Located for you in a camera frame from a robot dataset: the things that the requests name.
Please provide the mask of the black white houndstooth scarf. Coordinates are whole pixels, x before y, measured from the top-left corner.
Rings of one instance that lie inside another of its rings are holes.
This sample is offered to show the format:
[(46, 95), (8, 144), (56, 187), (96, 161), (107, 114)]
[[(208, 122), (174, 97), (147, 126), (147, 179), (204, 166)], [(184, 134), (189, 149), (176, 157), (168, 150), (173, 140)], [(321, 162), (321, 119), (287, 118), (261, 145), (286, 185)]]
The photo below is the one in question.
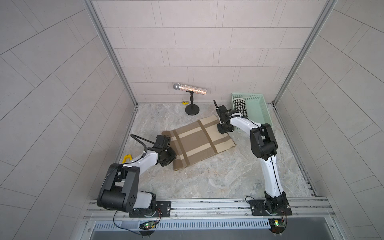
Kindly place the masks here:
[(233, 99), (234, 109), (239, 112), (245, 118), (248, 117), (248, 111), (246, 106), (246, 101), (243, 98), (234, 98)]

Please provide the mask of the brown beige plaid blanket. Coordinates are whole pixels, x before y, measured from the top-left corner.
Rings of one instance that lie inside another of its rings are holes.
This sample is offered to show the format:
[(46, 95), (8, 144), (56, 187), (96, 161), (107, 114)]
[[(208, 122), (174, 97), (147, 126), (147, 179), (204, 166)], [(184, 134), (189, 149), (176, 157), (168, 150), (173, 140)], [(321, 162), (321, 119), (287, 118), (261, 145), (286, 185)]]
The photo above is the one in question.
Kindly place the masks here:
[(175, 130), (163, 131), (171, 137), (171, 148), (176, 152), (174, 171), (194, 165), (236, 146), (229, 134), (220, 134), (217, 116), (197, 120)]

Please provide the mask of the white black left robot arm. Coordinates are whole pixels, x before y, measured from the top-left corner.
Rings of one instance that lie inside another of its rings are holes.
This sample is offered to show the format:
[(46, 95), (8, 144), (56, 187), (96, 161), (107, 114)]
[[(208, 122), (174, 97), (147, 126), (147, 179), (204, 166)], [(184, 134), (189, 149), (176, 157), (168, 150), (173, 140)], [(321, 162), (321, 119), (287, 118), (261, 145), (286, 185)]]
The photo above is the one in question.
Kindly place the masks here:
[(97, 205), (109, 211), (153, 216), (157, 212), (156, 194), (139, 191), (140, 176), (157, 164), (169, 165), (177, 155), (168, 135), (158, 135), (155, 142), (133, 134), (131, 137), (144, 147), (144, 151), (130, 162), (110, 165)]

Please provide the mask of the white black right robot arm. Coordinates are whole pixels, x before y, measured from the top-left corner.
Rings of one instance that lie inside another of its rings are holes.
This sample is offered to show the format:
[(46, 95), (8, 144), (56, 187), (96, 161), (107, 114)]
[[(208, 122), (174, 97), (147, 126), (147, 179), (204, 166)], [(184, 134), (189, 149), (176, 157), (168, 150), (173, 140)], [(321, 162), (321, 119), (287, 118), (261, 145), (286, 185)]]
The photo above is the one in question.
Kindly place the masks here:
[(291, 215), (290, 204), (279, 178), (278, 143), (271, 125), (255, 123), (236, 110), (228, 110), (224, 105), (215, 107), (220, 120), (217, 124), (219, 133), (229, 133), (239, 128), (250, 137), (251, 151), (260, 160), (264, 175), (266, 212), (272, 216)]

